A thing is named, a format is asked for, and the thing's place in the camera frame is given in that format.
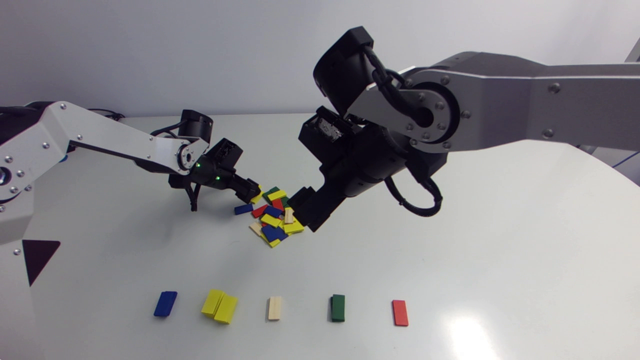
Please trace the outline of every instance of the yellow wooden block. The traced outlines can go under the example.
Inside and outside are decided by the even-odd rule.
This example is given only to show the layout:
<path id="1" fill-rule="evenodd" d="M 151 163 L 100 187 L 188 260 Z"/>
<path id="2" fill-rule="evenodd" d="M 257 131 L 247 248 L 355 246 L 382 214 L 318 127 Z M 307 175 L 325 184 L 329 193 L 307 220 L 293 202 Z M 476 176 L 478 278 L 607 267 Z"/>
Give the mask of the yellow wooden block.
<path id="1" fill-rule="evenodd" d="M 280 319 L 280 307 L 282 305 L 281 296 L 272 296 L 269 298 L 269 321 L 278 321 Z"/>
<path id="2" fill-rule="evenodd" d="M 262 194 L 264 193 L 262 191 L 262 187 L 260 185 L 258 185 L 258 187 L 260 188 L 260 193 L 258 194 L 258 196 L 254 197 L 253 199 L 251 199 L 251 203 L 252 204 L 257 204 L 258 201 L 260 201 L 260 198 L 262 197 Z"/>
<path id="3" fill-rule="evenodd" d="M 234 311 L 236 310 L 237 303 L 237 297 L 225 294 L 225 296 L 223 296 L 222 300 L 220 301 L 220 306 L 218 306 L 216 316 L 213 317 L 213 320 L 216 320 L 219 323 L 231 323 L 231 319 L 234 317 Z"/>
<path id="4" fill-rule="evenodd" d="M 209 295 L 207 296 L 207 300 L 205 300 L 204 305 L 202 306 L 201 312 L 208 317 L 213 318 L 216 315 L 218 306 L 220 305 L 220 301 L 224 296 L 225 292 L 222 290 L 209 290 Z"/>
<path id="5" fill-rule="evenodd" d="M 260 221 L 262 221 L 262 222 L 264 222 L 264 223 L 266 223 L 266 224 L 269 224 L 269 225 L 271 225 L 271 226 L 273 226 L 273 227 L 278 227 L 278 225 L 280 225 L 280 219 L 279 219 L 279 218 L 272 217 L 272 216 L 271 216 L 271 215 L 269 215 L 269 214 L 265 214 L 265 215 L 262 217 L 262 219 L 260 219 Z"/>
<path id="6" fill-rule="evenodd" d="M 264 238 L 264 241 L 273 249 L 274 247 L 278 246 L 280 244 L 280 239 L 275 239 L 272 242 L 269 242 L 269 240 L 267 240 L 267 238 Z"/>
<path id="7" fill-rule="evenodd" d="M 269 201 L 274 201 L 276 199 L 282 199 L 285 196 L 287 196 L 287 193 L 285 193 L 284 190 L 278 190 L 275 193 L 270 193 L 269 195 L 267 195 L 267 197 L 269 198 Z"/>
<path id="8" fill-rule="evenodd" d="M 284 223 L 293 224 L 293 209 L 284 208 Z"/>
<path id="9" fill-rule="evenodd" d="M 304 231 L 304 229 L 305 229 L 305 227 L 302 226 L 302 224 L 300 224 L 298 219 L 296 219 L 295 217 L 293 218 L 293 224 L 285 224 L 284 225 L 284 232 L 287 235 L 299 233 L 300 231 Z"/>

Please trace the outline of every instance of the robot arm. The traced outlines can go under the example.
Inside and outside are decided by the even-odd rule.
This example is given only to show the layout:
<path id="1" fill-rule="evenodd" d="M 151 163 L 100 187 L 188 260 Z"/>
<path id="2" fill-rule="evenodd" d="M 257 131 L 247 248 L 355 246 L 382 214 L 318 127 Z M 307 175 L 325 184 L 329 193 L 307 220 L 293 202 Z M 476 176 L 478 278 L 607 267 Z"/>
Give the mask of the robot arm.
<path id="1" fill-rule="evenodd" d="M 231 188 L 245 202 L 260 191 L 256 182 L 236 175 L 234 165 L 242 154 L 236 144 L 222 139 L 205 153 L 213 121 L 192 110 L 182 112 L 180 123 L 151 135 L 67 102 L 36 102 L 0 112 L 0 244 L 22 237 L 33 214 L 33 181 L 60 162 L 69 145 L 169 174 L 171 187 L 187 190 L 192 211 L 201 185 Z M 173 128 L 179 128 L 177 136 Z M 165 131 L 172 137 L 156 136 Z"/>
<path id="2" fill-rule="evenodd" d="M 545 66 L 514 56 L 460 53 L 401 74 L 386 69 L 362 27 L 319 60 L 314 79 L 326 108 L 304 123 L 300 141 L 320 160 L 324 185 L 289 204 L 317 230 L 346 197 L 384 181 L 411 212 L 432 216 L 442 196 L 431 176 L 447 153 L 523 139 L 640 149 L 640 64 Z M 434 197 L 409 204 L 392 180 L 408 168 Z"/>

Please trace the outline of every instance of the wooden block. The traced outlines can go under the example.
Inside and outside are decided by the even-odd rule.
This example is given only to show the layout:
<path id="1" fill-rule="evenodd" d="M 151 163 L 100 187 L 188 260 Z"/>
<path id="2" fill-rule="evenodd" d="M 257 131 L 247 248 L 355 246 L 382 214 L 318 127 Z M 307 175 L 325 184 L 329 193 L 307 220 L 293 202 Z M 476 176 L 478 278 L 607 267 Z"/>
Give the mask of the wooden block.
<path id="1" fill-rule="evenodd" d="M 258 187 L 260 188 L 260 193 L 258 195 L 256 195 L 256 197 L 251 199 L 251 203 L 254 204 L 254 205 L 257 204 L 258 201 L 260 201 L 260 198 L 262 197 L 262 194 L 264 194 L 264 192 L 262 191 L 262 188 L 260 187 L 260 185 L 258 185 Z"/>
<path id="2" fill-rule="evenodd" d="M 275 239 L 272 242 L 268 242 L 267 239 L 264 239 L 264 241 L 273 249 L 274 247 L 278 246 L 280 244 L 280 240 Z"/>
<path id="3" fill-rule="evenodd" d="M 259 207 L 259 208 L 255 209 L 255 210 L 253 210 L 253 211 L 251 212 L 251 215 L 253 215 L 253 217 L 254 217 L 254 218 L 259 218 L 259 217 L 261 217 L 261 216 L 262 216 L 262 214 L 264 214 L 264 210 L 266 210 L 266 209 L 267 209 L 267 206 L 269 206 L 269 205 L 263 205 L 263 206 L 261 206 L 261 207 Z"/>
<path id="4" fill-rule="evenodd" d="M 293 224 L 284 224 L 284 232 L 287 233 L 287 235 L 299 233 L 304 230 L 305 227 L 302 226 L 302 224 L 295 217 L 293 218 Z"/>
<path id="5" fill-rule="evenodd" d="M 331 297 L 331 321 L 344 322 L 344 295 L 333 294 Z"/>
<path id="6" fill-rule="evenodd" d="M 406 315 L 406 303 L 404 300 L 393 300 L 394 321 L 396 326 L 409 326 L 409 318 Z"/>
<path id="7" fill-rule="evenodd" d="M 220 305 L 218 306 L 218 310 L 216 311 L 216 315 L 213 317 L 213 320 L 216 320 L 219 323 L 230 324 L 231 319 L 234 317 L 234 311 L 236 311 L 237 303 L 237 297 L 226 294 L 222 296 L 222 300 L 220 301 Z"/>
<path id="8" fill-rule="evenodd" d="M 274 201 L 272 201 L 271 206 L 280 211 L 284 211 L 284 207 L 282 206 L 282 201 L 280 199 L 275 199 Z"/>
<path id="9" fill-rule="evenodd" d="M 280 215 L 282 215 L 282 210 L 280 209 L 276 209 L 273 206 L 267 206 L 267 208 L 264 210 L 265 214 L 269 214 L 272 217 L 279 217 Z"/>
<path id="10" fill-rule="evenodd" d="M 163 291 L 162 293 L 160 293 L 160 299 L 158 299 L 156 311 L 154 311 L 154 316 L 169 316 L 169 314 L 171 314 L 171 309 L 173 308 L 173 303 L 175 302 L 175 298 L 177 296 L 178 293 L 176 291 Z"/>
<path id="11" fill-rule="evenodd" d="M 278 227 L 278 224 L 280 223 L 279 218 L 272 217 L 269 214 L 265 214 L 262 218 L 260 218 L 260 221 L 265 222 L 273 227 Z"/>
<path id="12" fill-rule="evenodd" d="M 293 209 L 292 208 L 284 209 L 284 223 L 285 224 L 293 224 Z"/>
<path id="13" fill-rule="evenodd" d="M 264 198 L 264 200 L 267 200 L 267 202 L 271 204 L 271 200 L 269 200 L 269 195 L 271 195 L 272 193 L 275 193 L 275 192 L 277 192 L 279 190 L 280 189 L 277 186 L 274 186 L 268 192 L 263 193 L 262 197 Z"/>
<path id="14" fill-rule="evenodd" d="M 272 296 L 269 298 L 269 321 L 278 321 L 280 319 L 280 307 L 282 306 L 281 296 Z"/>
<path id="15" fill-rule="evenodd" d="M 250 212 L 253 211 L 253 205 L 247 204 L 247 205 L 236 206 L 234 208 L 234 211 L 236 212 L 236 215 L 240 215 L 240 214 L 244 214 L 244 213 L 250 213 Z"/>
<path id="16" fill-rule="evenodd" d="M 285 196 L 287 196 L 287 193 L 285 193 L 284 190 L 278 190 L 277 192 L 267 195 L 267 198 L 269 201 L 274 201 L 276 199 L 282 199 Z"/>
<path id="17" fill-rule="evenodd" d="M 210 318 L 213 318 L 216 315 L 218 310 L 218 306 L 220 305 L 220 301 L 225 296 L 225 292 L 222 290 L 211 289 L 209 290 L 209 295 L 207 296 L 207 300 L 205 300 L 204 305 L 202 306 L 202 312 L 204 315 L 207 315 Z"/>
<path id="18" fill-rule="evenodd" d="M 257 236 L 264 236 L 264 234 L 262 233 L 262 225 L 259 222 L 254 222 L 253 224 L 249 225 L 249 229 L 253 230 L 253 232 Z"/>

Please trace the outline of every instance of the black cable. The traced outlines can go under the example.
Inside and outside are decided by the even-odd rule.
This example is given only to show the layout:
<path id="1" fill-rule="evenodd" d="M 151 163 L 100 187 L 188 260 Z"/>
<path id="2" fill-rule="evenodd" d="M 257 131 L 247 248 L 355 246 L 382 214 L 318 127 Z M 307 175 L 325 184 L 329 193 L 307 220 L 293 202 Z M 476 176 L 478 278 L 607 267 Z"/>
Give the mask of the black cable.
<path id="1" fill-rule="evenodd" d="M 626 157 L 624 160 L 622 160 L 621 162 L 619 162 L 619 163 L 617 163 L 617 164 L 613 165 L 613 166 L 612 166 L 612 168 L 616 168 L 616 167 L 618 167 L 619 165 L 624 164 L 624 163 L 625 163 L 627 160 L 629 160 L 630 158 L 633 158 L 634 156 L 638 155 L 638 152 L 640 152 L 640 151 L 636 151 L 636 152 L 634 152 L 633 154 L 631 154 L 631 155 L 627 156 L 627 157 Z"/>
<path id="2" fill-rule="evenodd" d="M 151 135 L 158 136 L 158 135 L 160 135 L 162 133 L 166 133 L 167 131 L 171 131 L 171 130 L 177 129 L 178 127 L 180 127 L 180 126 L 182 126 L 183 124 L 186 124 L 186 123 L 187 123 L 187 120 L 180 121 L 177 124 L 174 124 L 174 125 L 171 125 L 171 126 L 167 126 L 167 127 L 163 127 L 162 129 L 158 129 L 158 130 L 152 131 Z"/>
<path id="3" fill-rule="evenodd" d="M 87 109 L 89 111 L 102 111 L 105 113 L 109 113 L 109 115 L 105 115 L 104 117 L 108 117 L 109 119 L 115 120 L 115 121 L 120 121 L 120 119 L 124 119 L 126 118 L 126 116 L 122 115 L 121 113 L 117 113 L 113 110 L 109 110 L 109 109 Z"/>
<path id="4" fill-rule="evenodd" d="M 389 189 L 389 192 L 391 193 L 391 195 L 393 195 L 393 197 L 396 200 L 398 200 L 398 203 L 400 203 L 401 206 L 404 206 L 407 210 L 411 211 L 412 213 L 418 216 L 432 217 L 433 215 L 437 214 L 438 211 L 440 211 L 440 206 L 442 205 L 442 194 L 440 194 L 440 189 L 438 189 L 438 185 L 436 185 L 436 183 L 433 180 L 431 180 L 431 178 L 426 179 L 425 181 L 420 183 L 420 185 L 422 185 L 422 187 L 425 188 L 433 196 L 433 207 L 431 208 L 418 208 L 417 206 L 414 206 L 411 203 L 409 203 L 400 194 L 400 191 L 396 187 L 394 180 L 390 176 L 385 179 L 385 184 Z"/>
<path id="5" fill-rule="evenodd" d="M 26 106 L 0 106 L 1 114 L 11 114 L 11 115 L 27 115 L 32 111 L 37 111 L 34 108 L 28 108 Z"/>

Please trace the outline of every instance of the white wall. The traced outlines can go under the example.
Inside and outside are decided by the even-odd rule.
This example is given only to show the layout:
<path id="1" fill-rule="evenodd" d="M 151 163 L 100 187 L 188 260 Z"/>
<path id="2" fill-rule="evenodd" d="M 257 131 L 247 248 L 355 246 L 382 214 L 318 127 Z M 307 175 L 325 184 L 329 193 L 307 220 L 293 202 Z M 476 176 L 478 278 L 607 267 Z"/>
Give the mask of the white wall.
<path id="1" fill-rule="evenodd" d="M 4 0 L 0 105 L 66 100 L 128 116 L 311 112 L 312 70 L 364 25 L 387 67 L 460 51 L 622 62 L 640 2 Z"/>

